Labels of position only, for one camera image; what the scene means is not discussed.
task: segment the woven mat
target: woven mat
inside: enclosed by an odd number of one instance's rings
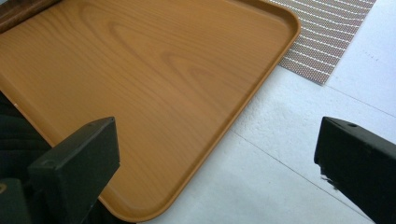
[[[298,15],[302,31],[280,62],[318,84],[330,77],[375,0],[266,0]]]

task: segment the black fabric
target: black fabric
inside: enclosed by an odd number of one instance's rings
[[[36,211],[43,201],[36,198],[29,184],[27,166],[38,159],[50,145],[41,137],[35,128],[23,117],[7,97],[0,92],[0,179],[18,178],[24,186],[25,196],[30,206]],[[52,223],[50,216],[32,216],[34,223]],[[111,215],[99,202],[93,206],[83,224],[126,224]]]

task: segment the white floor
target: white floor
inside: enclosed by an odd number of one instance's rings
[[[372,223],[320,178],[321,118],[396,144],[396,1],[377,0],[328,83],[277,67],[175,203],[154,223]]]

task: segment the wooden tray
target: wooden tray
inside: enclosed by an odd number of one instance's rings
[[[0,88],[52,144],[114,116],[100,199],[144,221],[175,200],[300,32],[256,0],[63,0],[0,35]]]

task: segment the wood grain pattern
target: wood grain pattern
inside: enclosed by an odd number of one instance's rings
[[[7,0],[0,5],[0,34],[60,0]]]
[[[114,116],[121,167],[101,201],[144,221],[175,200],[299,29],[253,0],[63,0],[0,35],[0,88],[52,145]]]

